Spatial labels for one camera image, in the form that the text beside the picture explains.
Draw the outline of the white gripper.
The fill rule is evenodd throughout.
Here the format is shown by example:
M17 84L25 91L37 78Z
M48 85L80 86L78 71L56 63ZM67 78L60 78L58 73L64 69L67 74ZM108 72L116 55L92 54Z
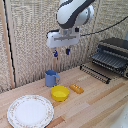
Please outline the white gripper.
M80 29L57 29L51 30L47 33L47 43L49 48L75 45L79 42ZM66 48L66 55L70 54L70 47ZM58 52L54 49L54 57L58 57Z

